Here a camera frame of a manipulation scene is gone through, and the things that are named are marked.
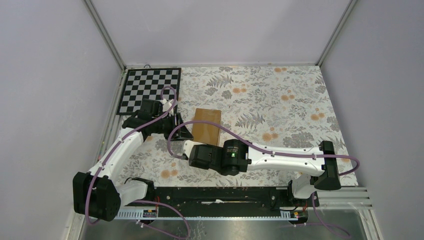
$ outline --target brown box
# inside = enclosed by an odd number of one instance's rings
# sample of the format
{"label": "brown box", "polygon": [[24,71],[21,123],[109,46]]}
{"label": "brown box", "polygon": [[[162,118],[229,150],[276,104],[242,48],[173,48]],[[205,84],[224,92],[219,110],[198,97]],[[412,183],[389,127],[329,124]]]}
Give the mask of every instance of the brown box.
{"label": "brown box", "polygon": [[[193,120],[203,120],[221,124],[221,111],[196,108]],[[218,146],[220,144],[220,129],[205,123],[194,123],[191,134],[195,142]]]}

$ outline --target white wall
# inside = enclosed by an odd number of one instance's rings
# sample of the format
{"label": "white wall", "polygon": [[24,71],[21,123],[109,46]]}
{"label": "white wall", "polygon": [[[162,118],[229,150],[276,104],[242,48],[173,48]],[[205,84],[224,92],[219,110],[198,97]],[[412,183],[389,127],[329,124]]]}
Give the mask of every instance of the white wall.
{"label": "white wall", "polygon": [[385,240],[424,228],[424,1],[359,1],[322,73]]}
{"label": "white wall", "polygon": [[81,0],[0,3],[0,239],[59,239],[120,74]]}
{"label": "white wall", "polygon": [[349,0],[93,0],[127,65],[315,63]]}

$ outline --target floral tablecloth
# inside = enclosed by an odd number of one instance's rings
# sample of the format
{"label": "floral tablecloth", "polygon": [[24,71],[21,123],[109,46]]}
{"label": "floral tablecloth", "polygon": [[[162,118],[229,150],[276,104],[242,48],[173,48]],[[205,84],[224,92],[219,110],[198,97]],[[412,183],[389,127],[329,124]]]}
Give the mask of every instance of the floral tablecloth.
{"label": "floral tablecloth", "polygon": [[[252,142],[303,148],[330,140],[337,154],[348,153],[317,66],[184,67],[178,111],[187,122],[196,108],[221,110],[222,125]],[[221,146],[231,138],[221,131]],[[173,142],[172,149],[181,153],[182,142]],[[337,163],[340,172],[352,168],[348,159],[338,159]],[[256,170],[221,176],[171,157],[164,137],[155,135],[130,157],[119,182],[141,177],[153,180],[157,187],[282,187],[300,174]],[[340,181],[342,186],[358,185],[354,173],[342,176]]]}

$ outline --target metal corner post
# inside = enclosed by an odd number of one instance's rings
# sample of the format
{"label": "metal corner post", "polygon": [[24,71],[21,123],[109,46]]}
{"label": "metal corner post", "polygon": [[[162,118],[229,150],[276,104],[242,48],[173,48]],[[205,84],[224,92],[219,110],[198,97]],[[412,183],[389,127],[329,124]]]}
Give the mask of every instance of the metal corner post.
{"label": "metal corner post", "polygon": [[95,25],[97,26],[98,30],[100,31],[100,34],[102,35],[107,47],[110,49],[110,52],[113,55],[113,58],[115,59],[116,63],[120,67],[121,70],[125,69],[125,62],[122,60],[116,46],[114,45],[114,42],[111,39],[111,36],[109,35],[108,31],[105,28],[105,25],[102,22],[102,19],[100,18],[92,0],[83,0],[85,5],[87,6],[87,10],[90,13],[90,15],[93,18],[93,21]]}
{"label": "metal corner post", "polygon": [[321,56],[319,56],[318,61],[315,63],[316,66],[321,67],[323,65],[323,62],[326,59],[330,49],[333,47],[335,40],[339,36],[340,31],[345,26],[346,20],[348,19],[349,15],[351,14],[352,10],[354,9],[358,1],[359,0],[350,0],[349,4],[347,4],[347,7],[344,10],[343,14],[341,15],[341,18],[338,21],[337,26],[335,27],[333,33],[331,34],[331,37],[328,40],[327,45],[325,45],[324,51],[322,51]]}

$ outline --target black and white checkered board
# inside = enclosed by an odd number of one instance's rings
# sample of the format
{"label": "black and white checkered board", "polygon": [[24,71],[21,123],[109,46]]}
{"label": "black and white checkered board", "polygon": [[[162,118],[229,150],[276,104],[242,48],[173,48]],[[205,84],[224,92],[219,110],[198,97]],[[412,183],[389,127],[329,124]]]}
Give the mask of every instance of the black and white checkered board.
{"label": "black and white checkered board", "polygon": [[[139,110],[143,99],[161,100],[161,90],[171,86],[180,90],[181,68],[145,68],[128,70],[120,95],[117,115],[131,115]],[[163,98],[174,99],[170,89],[163,91]]]}

